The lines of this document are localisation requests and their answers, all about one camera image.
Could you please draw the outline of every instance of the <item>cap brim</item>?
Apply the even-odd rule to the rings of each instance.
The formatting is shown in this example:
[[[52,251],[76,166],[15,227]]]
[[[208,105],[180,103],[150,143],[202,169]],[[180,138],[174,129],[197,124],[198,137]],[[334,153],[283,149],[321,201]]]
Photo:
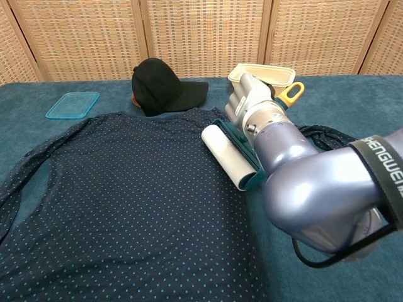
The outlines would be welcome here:
[[[183,86],[179,97],[166,108],[167,112],[185,111],[202,105],[206,101],[208,83],[181,82]]]

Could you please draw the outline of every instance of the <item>blue plastic container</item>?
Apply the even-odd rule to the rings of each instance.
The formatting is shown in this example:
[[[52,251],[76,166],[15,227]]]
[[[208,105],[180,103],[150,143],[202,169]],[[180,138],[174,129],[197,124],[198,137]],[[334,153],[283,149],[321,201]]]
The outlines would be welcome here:
[[[45,116],[53,120],[83,118],[98,99],[98,92],[69,92],[63,95]]]

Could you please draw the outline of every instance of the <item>fabric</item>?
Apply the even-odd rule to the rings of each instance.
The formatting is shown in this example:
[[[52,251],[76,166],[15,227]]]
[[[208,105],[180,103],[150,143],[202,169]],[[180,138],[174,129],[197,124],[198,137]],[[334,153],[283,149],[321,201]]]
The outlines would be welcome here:
[[[356,140],[354,137],[327,126],[298,126],[298,129],[305,137],[310,137],[313,143],[323,151],[343,148]]]
[[[0,188],[0,301],[267,301],[244,195],[200,139],[216,118],[101,115],[28,152]],[[10,229],[47,159],[40,204]]]

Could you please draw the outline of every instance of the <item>wicker screen panel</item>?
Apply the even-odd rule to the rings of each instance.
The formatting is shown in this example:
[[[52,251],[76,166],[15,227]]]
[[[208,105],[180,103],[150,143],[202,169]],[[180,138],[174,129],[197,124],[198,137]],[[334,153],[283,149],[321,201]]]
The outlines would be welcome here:
[[[141,3],[149,55],[179,77],[226,77],[238,63],[256,63],[264,0]]]
[[[361,74],[403,75],[403,0],[392,0]]]
[[[144,59],[130,0],[10,3],[50,81],[129,79]]]
[[[10,20],[5,12],[7,7],[0,4],[0,85],[11,82],[38,82],[38,75],[32,66],[33,61],[17,37]]]
[[[384,0],[273,0],[265,63],[299,75],[356,74]]]

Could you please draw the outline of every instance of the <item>white plastic tub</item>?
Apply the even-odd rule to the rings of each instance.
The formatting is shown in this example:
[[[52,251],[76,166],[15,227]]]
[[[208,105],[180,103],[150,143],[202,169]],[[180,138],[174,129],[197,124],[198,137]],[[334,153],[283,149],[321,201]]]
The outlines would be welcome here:
[[[271,84],[276,91],[276,97],[291,85],[295,78],[295,71],[288,67],[239,63],[228,75],[228,80],[235,87],[245,72],[249,72],[259,80]]]

